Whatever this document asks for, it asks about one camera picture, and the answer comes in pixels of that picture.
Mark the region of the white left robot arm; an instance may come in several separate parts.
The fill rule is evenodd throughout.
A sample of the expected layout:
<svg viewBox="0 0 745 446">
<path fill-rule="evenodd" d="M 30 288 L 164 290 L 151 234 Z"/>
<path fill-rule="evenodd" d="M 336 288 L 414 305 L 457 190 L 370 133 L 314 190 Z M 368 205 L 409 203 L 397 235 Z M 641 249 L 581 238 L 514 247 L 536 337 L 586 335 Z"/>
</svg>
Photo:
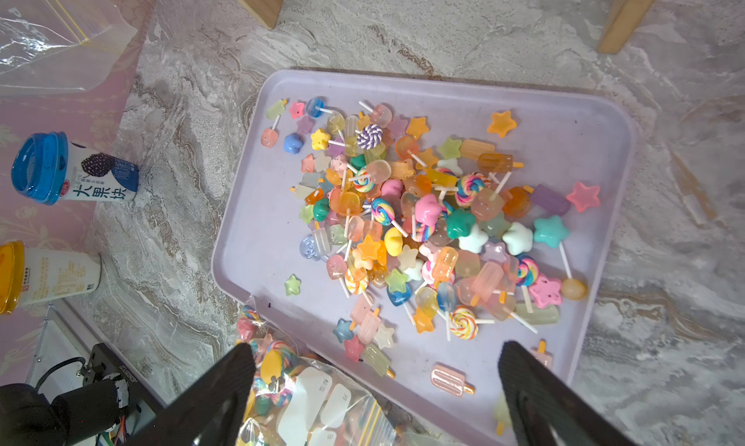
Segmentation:
<svg viewBox="0 0 745 446">
<path fill-rule="evenodd" d="M 50 401 L 42 393 L 44 383 L 75 363 L 83 370 L 83 386 Z M 1 388 L 1 443 L 76 445 L 104 432 L 115 432 L 123 443 L 164 408 L 139 375 L 109 345 L 99 343 L 88 360 L 76 357 L 55 364 L 34 386 Z"/>
</svg>

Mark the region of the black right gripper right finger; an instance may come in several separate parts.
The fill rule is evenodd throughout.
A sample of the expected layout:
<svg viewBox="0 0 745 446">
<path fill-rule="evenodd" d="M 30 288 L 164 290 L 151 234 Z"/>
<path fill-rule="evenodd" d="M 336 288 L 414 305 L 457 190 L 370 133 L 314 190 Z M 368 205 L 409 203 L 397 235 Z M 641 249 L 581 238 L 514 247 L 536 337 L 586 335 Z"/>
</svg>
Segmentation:
<svg viewBox="0 0 745 446">
<path fill-rule="evenodd" d="M 498 369 L 519 445 L 634 445 L 519 342 L 504 344 Z"/>
</svg>

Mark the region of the pile of colourful candies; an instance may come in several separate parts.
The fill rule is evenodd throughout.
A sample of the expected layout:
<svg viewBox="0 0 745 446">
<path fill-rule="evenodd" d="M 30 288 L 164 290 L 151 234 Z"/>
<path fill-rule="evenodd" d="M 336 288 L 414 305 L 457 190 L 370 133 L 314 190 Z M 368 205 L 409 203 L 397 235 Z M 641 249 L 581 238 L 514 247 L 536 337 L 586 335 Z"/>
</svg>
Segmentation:
<svg viewBox="0 0 745 446">
<path fill-rule="evenodd" d="M 380 319 L 374 288 L 403 308 L 419 333 L 434 331 L 442 318 L 448 335 L 463 340 L 483 325 L 478 307 L 490 323 L 515 321 L 537 331 L 557 323 L 565 300 L 585 297 L 582 281 L 543 273 L 530 253 L 536 243 L 562 250 L 563 216 L 571 207 L 598 205 L 598 187 L 579 183 L 566 197 L 543 185 L 506 190 L 518 167 L 510 156 L 472 139 L 448 139 L 434 156 L 418 145 L 426 119 L 411 119 L 398 132 L 387 106 L 345 118 L 320 99 L 283 99 L 266 113 L 273 124 L 283 114 L 298 124 L 283 138 L 285 150 L 312 147 L 295 189 L 308 228 L 301 252 L 328 274 L 312 277 L 312 294 L 303 297 L 301 279 L 279 272 L 284 249 L 281 235 L 271 232 L 257 276 L 266 300 L 293 298 L 287 316 L 304 335 L 312 317 L 337 308 L 331 293 L 339 288 L 356 300 L 335 331 L 345 355 L 398 380 L 404 366 L 419 364 L 407 352 L 391 358 L 394 332 Z"/>
</svg>

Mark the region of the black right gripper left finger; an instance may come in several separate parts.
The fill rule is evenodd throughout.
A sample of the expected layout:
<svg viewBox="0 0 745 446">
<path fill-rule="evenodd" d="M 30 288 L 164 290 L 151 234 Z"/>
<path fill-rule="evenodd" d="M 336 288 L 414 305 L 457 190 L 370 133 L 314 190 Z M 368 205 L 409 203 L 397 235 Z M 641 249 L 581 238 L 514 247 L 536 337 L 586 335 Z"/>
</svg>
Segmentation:
<svg viewBox="0 0 745 446">
<path fill-rule="evenodd" d="M 251 346 L 236 345 L 128 445 L 234 445 L 256 372 Z"/>
</svg>

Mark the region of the ziploc candy bag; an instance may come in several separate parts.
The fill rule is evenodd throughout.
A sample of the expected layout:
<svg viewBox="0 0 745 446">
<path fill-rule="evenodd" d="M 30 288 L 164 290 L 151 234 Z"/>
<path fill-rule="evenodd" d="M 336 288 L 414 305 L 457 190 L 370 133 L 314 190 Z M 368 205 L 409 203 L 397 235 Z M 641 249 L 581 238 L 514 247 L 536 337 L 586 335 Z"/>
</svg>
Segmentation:
<svg viewBox="0 0 745 446">
<path fill-rule="evenodd" d="M 109 0 L 1 0 L 1 96 L 90 91 L 135 34 Z"/>
<path fill-rule="evenodd" d="M 238 445 L 401 445 L 374 396 L 343 372 L 303 356 L 254 298 L 237 322 L 256 372 Z"/>
</svg>

